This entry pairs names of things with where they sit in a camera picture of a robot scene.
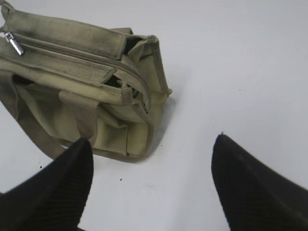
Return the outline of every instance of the bag flap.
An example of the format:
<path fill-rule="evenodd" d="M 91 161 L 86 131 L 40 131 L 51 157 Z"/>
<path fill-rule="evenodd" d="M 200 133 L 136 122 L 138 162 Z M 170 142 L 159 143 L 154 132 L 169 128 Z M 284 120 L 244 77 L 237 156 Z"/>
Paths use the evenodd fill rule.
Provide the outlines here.
<path fill-rule="evenodd" d="M 120 60 L 126 45 L 126 35 L 114 30 L 72 20 L 45 17 L 2 5 L 6 21 L 0 31 L 10 31 L 60 46 Z"/>

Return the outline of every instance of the olive green bag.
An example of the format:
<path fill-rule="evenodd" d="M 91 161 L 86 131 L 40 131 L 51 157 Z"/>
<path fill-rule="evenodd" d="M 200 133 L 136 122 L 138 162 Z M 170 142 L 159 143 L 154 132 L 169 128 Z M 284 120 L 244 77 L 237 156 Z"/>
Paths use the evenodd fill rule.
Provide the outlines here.
<path fill-rule="evenodd" d="M 0 100 L 31 140 L 51 158 L 85 137 L 94 154 L 143 159 L 171 93 L 158 39 L 0 3 Z"/>

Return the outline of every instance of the zipper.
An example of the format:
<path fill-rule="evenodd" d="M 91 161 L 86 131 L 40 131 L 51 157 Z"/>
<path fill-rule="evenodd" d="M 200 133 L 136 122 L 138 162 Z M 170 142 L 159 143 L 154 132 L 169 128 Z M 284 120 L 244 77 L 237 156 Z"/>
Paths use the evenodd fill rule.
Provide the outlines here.
<path fill-rule="evenodd" d="M 68 55 L 73 58 L 78 58 L 78 59 L 89 61 L 89 62 L 96 63 L 96 64 L 112 66 L 112 67 L 121 69 L 129 73 L 131 76 L 135 77 L 142 84 L 145 91 L 149 92 L 149 89 L 147 85 L 145 84 L 143 78 L 140 76 L 140 74 L 137 73 L 133 68 L 130 68 L 129 66 L 125 64 L 118 63 L 117 61 L 110 60 L 108 58 L 98 56 L 95 54 L 91 54 L 91 53 L 87 53 L 84 51 L 78 51 L 75 49 L 62 47 L 57 44 L 41 41 L 41 40 L 34 39 L 34 38 L 29 38 L 27 36 L 19 35 L 17 33 L 14 33 L 14 35 L 11 32 L 3 32 L 3 33 L 4 33 L 4 38 L 6 39 L 6 41 L 12 45 L 12 47 L 16 50 L 19 56 L 22 56 L 25 53 L 23 47 L 29 46 L 29 47 L 34 47 L 34 48 L 37 47 L 40 49 L 44 49 L 46 51 L 51 51 L 51 52 L 55 52 L 55 53 L 59 53 L 63 55 Z M 151 103 L 150 103 L 150 98 L 148 94 L 146 97 L 149 102 L 149 105 L 146 110 L 148 111 L 151 107 L 150 106 Z"/>
<path fill-rule="evenodd" d="M 22 56 L 25 53 L 24 49 L 20 46 L 19 42 L 11 32 L 4 32 L 4 38 L 8 43 L 10 43 L 19 56 Z"/>

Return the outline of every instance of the zipper pull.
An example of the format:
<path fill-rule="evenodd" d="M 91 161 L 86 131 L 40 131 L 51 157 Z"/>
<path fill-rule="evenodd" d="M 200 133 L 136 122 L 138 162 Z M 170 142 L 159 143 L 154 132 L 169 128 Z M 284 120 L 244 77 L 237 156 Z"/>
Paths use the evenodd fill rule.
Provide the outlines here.
<path fill-rule="evenodd" d="M 5 40 L 10 43 L 12 47 L 14 47 L 19 56 L 22 56 L 25 53 L 24 49 L 20 46 L 11 32 L 5 32 L 4 37 Z"/>

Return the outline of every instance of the white surface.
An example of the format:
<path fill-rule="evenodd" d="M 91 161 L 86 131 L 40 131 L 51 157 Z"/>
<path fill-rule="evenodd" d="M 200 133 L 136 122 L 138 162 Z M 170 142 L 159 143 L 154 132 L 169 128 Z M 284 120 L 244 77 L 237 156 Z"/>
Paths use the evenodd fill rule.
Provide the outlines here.
<path fill-rule="evenodd" d="M 153 155 L 95 157 L 81 228 L 227 231 L 210 165 L 222 131 L 308 188 L 306 0 L 12 0 L 17 9 L 155 34 L 174 90 Z M 0 191 L 50 160 L 0 107 Z"/>

